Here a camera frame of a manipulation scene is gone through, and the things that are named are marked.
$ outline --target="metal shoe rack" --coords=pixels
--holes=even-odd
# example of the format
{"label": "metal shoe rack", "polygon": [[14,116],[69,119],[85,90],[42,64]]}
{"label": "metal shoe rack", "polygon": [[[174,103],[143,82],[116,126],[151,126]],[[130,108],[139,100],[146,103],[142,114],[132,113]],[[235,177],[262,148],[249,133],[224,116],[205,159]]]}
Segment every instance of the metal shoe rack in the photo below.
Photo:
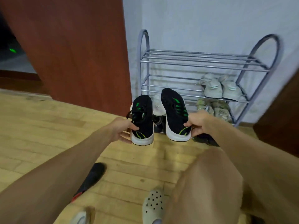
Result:
{"label": "metal shoe rack", "polygon": [[[146,51],[141,53],[141,43],[143,36],[145,37],[146,42]],[[274,39],[276,42],[276,54],[271,66],[267,66],[262,63],[258,58],[254,55],[256,54],[257,49],[268,39]],[[138,45],[137,45],[137,60],[138,60],[138,88],[140,89],[139,94],[148,94],[154,95],[156,93],[160,93],[161,91],[154,91],[152,88],[165,88],[164,86],[154,85],[150,83],[150,79],[152,77],[164,77],[171,79],[182,79],[182,80],[193,80],[199,81],[200,79],[196,78],[188,78],[188,77],[175,77],[175,76],[166,76],[166,75],[155,75],[150,72],[150,64],[166,64],[166,65],[176,65],[176,66],[189,66],[189,67],[201,67],[207,69],[226,69],[226,70],[239,70],[240,74],[237,77],[236,84],[241,88],[242,94],[245,97],[242,101],[233,101],[225,98],[208,98],[205,97],[202,90],[191,90],[185,89],[182,87],[169,87],[171,89],[176,90],[186,101],[186,105],[196,106],[195,102],[198,98],[208,98],[214,100],[222,100],[229,102],[239,102],[244,103],[245,106],[238,117],[233,116],[231,110],[230,115],[232,119],[232,124],[234,126],[238,126],[245,114],[248,112],[253,102],[256,100],[257,96],[264,88],[274,70],[278,66],[281,56],[282,56],[282,48],[281,48],[281,40],[275,34],[269,34],[263,37],[261,40],[257,42],[257,44],[253,47],[252,51],[249,55],[237,55],[237,54],[221,54],[221,53],[205,53],[205,52],[185,52],[185,51],[173,51],[173,50],[160,50],[160,49],[150,49],[150,40],[147,30],[141,30],[138,37]],[[146,63],[146,76],[142,78],[141,74],[141,64]],[[256,90],[253,92],[252,96],[249,97],[245,90],[240,85],[240,81],[242,80],[246,71],[252,71],[253,73],[264,72],[265,75]],[[184,91],[192,91],[198,92],[198,95],[188,95],[184,94]]]}

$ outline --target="gray rack frame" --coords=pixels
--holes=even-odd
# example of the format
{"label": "gray rack frame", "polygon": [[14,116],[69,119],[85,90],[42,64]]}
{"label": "gray rack frame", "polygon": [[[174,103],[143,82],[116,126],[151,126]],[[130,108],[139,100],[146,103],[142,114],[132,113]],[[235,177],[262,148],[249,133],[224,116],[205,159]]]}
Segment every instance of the gray rack frame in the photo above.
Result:
{"label": "gray rack frame", "polygon": [[[141,44],[143,36],[145,37],[146,41],[146,51],[141,54]],[[268,39],[274,39],[276,42],[276,54],[274,60],[270,67],[266,64],[261,62],[258,58],[254,57],[258,48]],[[238,126],[242,119],[244,118],[245,114],[248,112],[249,108],[252,106],[253,102],[256,100],[257,96],[260,94],[261,90],[264,88],[266,83],[269,81],[270,77],[272,76],[273,72],[277,68],[278,64],[281,61],[282,57],[282,41],[278,35],[269,34],[260,39],[257,44],[253,47],[249,55],[236,55],[236,54],[222,54],[222,53],[206,53],[206,52],[187,52],[187,51],[174,51],[174,50],[159,50],[159,49],[150,49],[150,39],[147,30],[141,30],[138,37],[138,44],[137,44],[137,62],[138,62],[138,89],[139,94],[141,95],[143,92],[146,92],[148,95],[151,93],[160,93],[157,91],[150,90],[151,87],[158,87],[158,88],[165,88],[163,86],[158,85],[151,85],[150,84],[150,77],[165,77],[165,78],[173,78],[173,79],[187,79],[187,80],[196,80],[199,79],[195,78],[186,78],[186,77],[174,77],[174,76],[165,76],[165,75],[153,75],[150,74],[150,64],[168,64],[168,65],[177,65],[177,66],[190,66],[190,67],[203,67],[203,68],[216,68],[216,69],[231,69],[231,70],[240,70],[240,74],[236,80],[236,84],[241,88],[242,94],[245,97],[245,101],[232,101],[229,99],[217,99],[217,98],[208,98],[203,96],[193,96],[187,94],[181,94],[183,97],[187,98],[208,98],[208,99],[215,99],[215,100],[224,100],[228,102],[239,102],[245,103],[244,109],[241,111],[240,115],[235,118],[231,111],[231,119],[232,124],[234,126]],[[205,63],[203,64],[186,64],[186,62],[198,62],[198,63]],[[146,63],[147,74],[142,79],[141,78],[141,64]],[[241,65],[242,67],[229,67],[227,65],[236,64]],[[258,66],[260,69],[251,69],[250,66]],[[265,72],[264,78],[261,80],[259,85],[257,86],[256,90],[252,94],[251,97],[248,97],[245,90],[240,86],[240,81],[244,76],[246,71],[253,71],[253,72]],[[179,87],[170,87],[174,90],[187,90],[187,91],[195,91],[195,92],[203,92],[203,90],[191,90],[191,89],[184,89]],[[185,101],[196,101],[192,99],[186,99]]]}

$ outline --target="reddish-brown door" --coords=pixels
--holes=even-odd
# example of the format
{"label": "reddish-brown door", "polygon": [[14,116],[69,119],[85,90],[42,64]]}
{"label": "reddish-brown door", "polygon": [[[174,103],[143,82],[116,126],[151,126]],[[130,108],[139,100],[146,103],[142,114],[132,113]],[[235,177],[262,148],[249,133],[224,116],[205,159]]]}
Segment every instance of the reddish-brown door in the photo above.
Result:
{"label": "reddish-brown door", "polygon": [[299,69],[254,125],[260,140],[299,157]]}
{"label": "reddish-brown door", "polygon": [[0,0],[0,8],[53,99],[125,116],[122,0]]}

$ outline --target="person's left arm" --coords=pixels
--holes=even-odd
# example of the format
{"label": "person's left arm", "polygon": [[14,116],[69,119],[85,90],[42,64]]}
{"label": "person's left arm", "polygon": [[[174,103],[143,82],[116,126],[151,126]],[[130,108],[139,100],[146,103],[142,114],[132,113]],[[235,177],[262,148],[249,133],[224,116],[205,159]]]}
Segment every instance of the person's left arm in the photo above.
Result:
{"label": "person's left arm", "polygon": [[138,130],[118,117],[8,186],[0,193],[1,223],[53,223],[103,150],[113,141],[131,143],[127,128]]}

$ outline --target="person's right arm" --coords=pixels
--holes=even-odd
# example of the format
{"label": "person's right arm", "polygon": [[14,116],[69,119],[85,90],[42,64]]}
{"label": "person's right arm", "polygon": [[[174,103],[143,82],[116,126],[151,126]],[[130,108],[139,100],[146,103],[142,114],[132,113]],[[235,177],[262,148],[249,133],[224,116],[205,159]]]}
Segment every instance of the person's right arm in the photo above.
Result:
{"label": "person's right arm", "polygon": [[191,113],[192,136],[210,134],[279,223],[299,223],[299,159],[205,111]]}

